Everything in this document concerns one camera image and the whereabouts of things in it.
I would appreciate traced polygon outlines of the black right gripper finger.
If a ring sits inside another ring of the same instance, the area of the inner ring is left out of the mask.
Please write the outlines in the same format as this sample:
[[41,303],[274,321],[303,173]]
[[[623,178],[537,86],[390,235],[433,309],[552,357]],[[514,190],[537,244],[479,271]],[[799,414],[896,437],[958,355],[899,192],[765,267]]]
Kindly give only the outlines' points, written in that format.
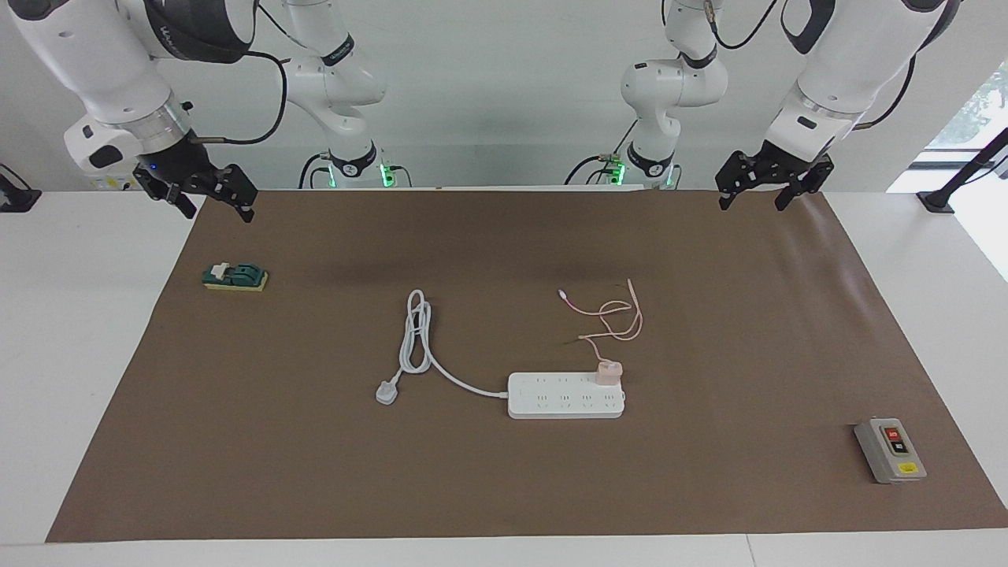
[[165,197],[163,200],[174,208],[178,209],[184,218],[192,220],[197,215],[197,206],[192,203],[191,199],[180,190],[179,187],[166,187]]
[[254,218],[253,205],[258,190],[252,180],[238,165],[224,169],[224,200],[238,213],[242,222],[249,224]]

